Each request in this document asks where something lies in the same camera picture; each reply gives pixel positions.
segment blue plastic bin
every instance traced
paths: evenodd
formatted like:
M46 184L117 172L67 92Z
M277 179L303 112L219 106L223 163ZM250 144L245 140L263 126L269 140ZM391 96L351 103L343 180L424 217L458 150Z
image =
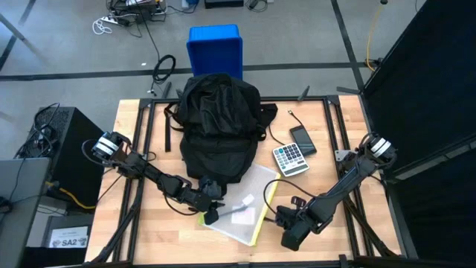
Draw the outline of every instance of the blue plastic bin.
M243 40L238 26L192 27L187 50L193 75L228 73L243 79Z

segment calculator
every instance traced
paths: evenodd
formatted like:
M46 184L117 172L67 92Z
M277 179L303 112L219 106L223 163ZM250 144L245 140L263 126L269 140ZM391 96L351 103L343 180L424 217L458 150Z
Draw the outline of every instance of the calculator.
M293 176L309 169L296 143L286 144L274 149L273 156L284 176Z

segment black backdrop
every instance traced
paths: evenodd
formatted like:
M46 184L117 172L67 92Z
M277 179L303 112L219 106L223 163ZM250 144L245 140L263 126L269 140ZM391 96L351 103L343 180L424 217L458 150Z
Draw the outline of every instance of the black backdrop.
M476 150L396 184L419 258L476 262Z
M427 1L365 86L372 130L399 149L394 173L476 136L475 10Z

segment black backpack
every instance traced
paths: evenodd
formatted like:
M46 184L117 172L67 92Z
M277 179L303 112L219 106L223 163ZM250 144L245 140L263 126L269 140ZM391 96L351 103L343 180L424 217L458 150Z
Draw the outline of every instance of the black backpack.
M187 175L216 181L222 195L251 166L277 112L275 104L260 104L257 88L227 74L190 78L175 112L172 105L165 114L183 127L180 151Z

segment backpack strap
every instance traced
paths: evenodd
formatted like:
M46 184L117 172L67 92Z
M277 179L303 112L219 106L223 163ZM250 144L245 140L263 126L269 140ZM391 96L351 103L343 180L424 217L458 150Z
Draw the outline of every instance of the backpack strap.
M176 113L172 112L170 110L170 108L172 108L172 106L174 106L175 104L176 103L169 103L169 105L167 105L167 107L165 107L165 109L164 109L164 114L165 114L165 152L166 153L171 151L171 148L170 148L170 129L180 131L180 132L184 132L183 128L172 127L170 125L170 118L173 117L174 120L176 119L175 118Z
M258 140L264 141L266 138L266 127L276 118L277 106L274 103L261 104L261 120L258 124Z

